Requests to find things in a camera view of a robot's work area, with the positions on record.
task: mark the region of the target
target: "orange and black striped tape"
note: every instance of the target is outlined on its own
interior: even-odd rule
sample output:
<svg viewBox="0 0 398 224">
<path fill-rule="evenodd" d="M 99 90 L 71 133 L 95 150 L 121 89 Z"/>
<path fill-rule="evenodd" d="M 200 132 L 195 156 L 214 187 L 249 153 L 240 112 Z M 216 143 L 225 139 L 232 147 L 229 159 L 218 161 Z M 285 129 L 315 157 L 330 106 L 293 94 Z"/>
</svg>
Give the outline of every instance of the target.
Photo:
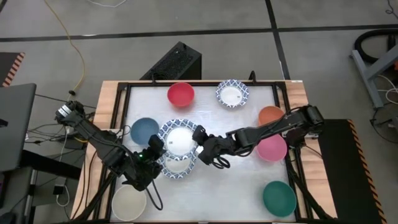
<svg viewBox="0 0 398 224">
<path fill-rule="evenodd" d="M 2 85 L 4 87 L 9 87 L 11 85 L 11 82 L 14 79 L 14 77 L 15 77 L 17 71 L 18 71 L 18 68 L 20 67 L 24 57 L 25 57 L 25 53 L 20 53 L 17 56 L 17 58 L 15 59 L 14 63 L 12 64 L 12 67 L 11 67 L 10 71 L 8 72 L 8 75 L 7 75 L 6 79 L 2 83 Z"/>
<path fill-rule="evenodd" d="M 354 140 L 355 140 L 355 143 L 356 143 L 356 147 L 358 148 L 358 153 L 359 153 L 359 156 L 360 156 L 360 158 L 362 160 L 362 165 L 363 165 L 363 168 L 365 170 L 365 174 L 368 177 L 369 186 L 370 186 L 371 191 L 373 193 L 374 203 L 376 204 L 376 207 L 379 210 L 381 223 L 382 224 L 387 224 L 386 217 L 384 216 L 384 212 L 383 212 L 383 210 L 381 208 L 381 203 L 379 201 L 379 197 L 377 196 L 376 188 L 374 187 L 374 184 L 373 184 L 373 179 L 371 177 L 371 173 L 369 171 L 368 164 L 366 163 L 366 159 L 365 159 L 365 155 L 363 153 L 362 147 L 361 147 L 361 143 L 359 143 L 359 137 L 356 134 L 354 123 L 350 119 L 347 120 L 347 121 L 349 122 L 349 126 L 350 126 L 351 131 L 352 131 L 352 133 L 354 135 Z"/>
</svg>

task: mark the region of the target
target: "gray floor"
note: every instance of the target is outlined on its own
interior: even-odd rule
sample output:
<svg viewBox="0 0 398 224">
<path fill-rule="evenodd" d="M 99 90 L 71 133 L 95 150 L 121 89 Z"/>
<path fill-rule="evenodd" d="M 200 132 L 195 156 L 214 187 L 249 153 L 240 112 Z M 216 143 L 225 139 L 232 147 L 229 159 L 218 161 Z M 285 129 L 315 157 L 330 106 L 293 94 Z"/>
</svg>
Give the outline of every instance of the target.
<svg viewBox="0 0 398 224">
<path fill-rule="evenodd" d="M 82 0 L 49 2 L 72 35 L 271 27 L 262 0 L 127 0 L 116 9 Z M 398 2 L 391 2 L 398 10 Z M 272 6 L 278 27 L 398 21 L 384 12 L 387 3 L 378 0 L 272 0 Z M 42 0 L 8 0 L 0 13 L 0 30 L 0 37 L 64 35 Z M 354 40 L 363 32 L 366 30 L 286 32 L 280 33 L 280 39 L 290 77 L 304 81 L 310 103 L 317 105 L 325 118 L 349 118 L 355 122 L 387 221 L 398 223 L 398 149 L 373 131 L 369 123 L 373 114 L 371 102 L 348 58 Z M 178 41 L 203 54 L 203 79 L 247 78 L 251 70 L 260 79 L 283 79 L 272 33 L 77 40 L 74 43 L 85 58 L 87 72 L 78 99 L 95 106 L 103 80 L 140 78 Z M 385 39 L 370 40 L 365 47 L 373 55 L 380 55 L 386 49 Z M 34 82 L 37 93 L 43 95 L 66 99 L 67 90 L 73 88 L 81 74 L 80 59 L 68 41 L 6 42 L 0 43 L 0 51 L 26 53 L 13 85 Z M 60 105 L 36 98 L 30 127 L 53 123 L 53 113 Z M 382 133 L 397 139 L 394 130 L 383 129 Z M 26 148 L 51 155 L 59 153 L 61 145 L 51 142 Z M 35 223 L 48 223 L 49 214 L 54 222 L 66 219 L 62 208 L 40 206 Z"/>
</svg>

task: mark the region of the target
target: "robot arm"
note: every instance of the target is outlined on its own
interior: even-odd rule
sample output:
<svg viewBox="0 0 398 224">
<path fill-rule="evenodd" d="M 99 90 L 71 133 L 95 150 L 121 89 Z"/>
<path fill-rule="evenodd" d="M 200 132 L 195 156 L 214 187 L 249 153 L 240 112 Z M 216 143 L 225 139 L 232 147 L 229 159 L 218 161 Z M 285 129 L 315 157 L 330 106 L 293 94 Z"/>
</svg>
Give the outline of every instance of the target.
<svg viewBox="0 0 398 224">
<path fill-rule="evenodd" d="M 316 106 L 303 106 L 286 113 L 281 119 L 258 128 L 241 128 L 226 133 L 226 138 L 207 135 L 202 126 L 198 126 L 192 139 L 203 151 L 200 160 L 206 165 L 213 164 L 217 168 L 229 168 L 229 162 L 221 155 L 248 156 L 262 139 L 288 131 L 287 141 L 291 146 L 298 146 L 310 131 L 317 131 L 323 124 L 323 117 Z"/>
<path fill-rule="evenodd" d="M 98 157 L 114 175 L 124 175 L 124 184 L 132 185 L 138 191 L 144 190 L 161 172 L 156 160 L 165 152 L 163 142 L 156 135 L 151 136 L 149 147 L 142 152 L 131 152 L 111 131 L 102 131 L 85 118 L 83 105 L 69 101 L 56 113 L 58 123 L 71 126 L 96 149 Z"/>
</svg>

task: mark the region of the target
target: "yellow cable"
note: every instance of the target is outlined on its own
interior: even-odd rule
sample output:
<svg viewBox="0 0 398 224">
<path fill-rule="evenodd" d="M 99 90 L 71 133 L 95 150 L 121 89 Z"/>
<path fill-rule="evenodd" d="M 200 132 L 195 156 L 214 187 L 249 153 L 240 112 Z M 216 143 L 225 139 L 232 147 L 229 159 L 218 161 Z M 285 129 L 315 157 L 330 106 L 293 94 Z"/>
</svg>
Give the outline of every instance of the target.
<svg viewBox="0 0 398 224">
<path fill-rule="evenodd" d="M 81 142 L 81 143 L 88 143 L 87 140 L 82 140 L 82 139 L 79 139 L 79 138 L 76 138 L 76 137 L 73 137 L 73 138 L 74 138 L 75 140 Z"/>
<path fill-rule="evenodd" d="M 69 32 L 67 30 L 67 28 L 63 25 L 61 19 L 58 17 L 57 13 L 55 13 L 55 11 L 51 8 L 51 6 L 49 5 L 49 3 L 47 2 L 47 0 L 44 0 L 44 3 L 47 5 L 47 7 L 49 7 L 49 9 L 51 10 L 52 14 L 55 15 L 55 17 L 57 18 L 57 20 L 59 21 L 59 23 L 61 23 L 61 26 L 63 27 L 65 33 L 67 33 L 67 37 L 69 40 L 70 45 L 77 51 L 77 53 L 79 54 L 80 58 L 81 58 L 81 62 L 83 64 L 83 73 L 81 74 L 80 80 L 79 82 L 76 84 L 76 86 L 73 88 L 73 91 L 76 91 L 76 89 L 81 85 L 81 82 L 83 81 L 85 75 L 86 75 L 86 63 L 85 60 L 83 59 L 83 56 L 81 55 L 79 49 L 77 49 L 77 47 L 72 43 L 72 40 L 70 38 Z"/>
</svg>

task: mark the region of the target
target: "white plate with blue pattern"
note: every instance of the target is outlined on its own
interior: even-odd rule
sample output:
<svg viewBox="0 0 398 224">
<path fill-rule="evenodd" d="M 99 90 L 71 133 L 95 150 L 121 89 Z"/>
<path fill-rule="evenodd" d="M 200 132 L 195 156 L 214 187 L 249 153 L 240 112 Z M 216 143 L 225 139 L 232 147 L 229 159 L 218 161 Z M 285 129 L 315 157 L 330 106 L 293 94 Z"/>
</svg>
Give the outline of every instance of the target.
<svg viewBox="0 0 398 224">
<path fill-rule="evenodd" d="M 157 134 L 164 142 L 165 157 L 176 161 L 193 158 L 198 147 L 198 143 L 192 139 L 196 128 L 196 124 L 188 119 L 173 119 L 166 122 Z"/>
<path fill-rule="evenodd" d="M 249 89 L 239 80 L 225 80 L 218 84 L 217 100 L 228 108 L 243 106 L 249 97 Z"/>
<path fill-rule="evenodd" d="M 191 173 L 197 157 L 194 155 L 191 158 L 186 158 L 182 161 L 177 161 L 163 155 L 158 163 L 163 166 L 162 173 L 172 179 L 181 179 Z"/>
</svg>

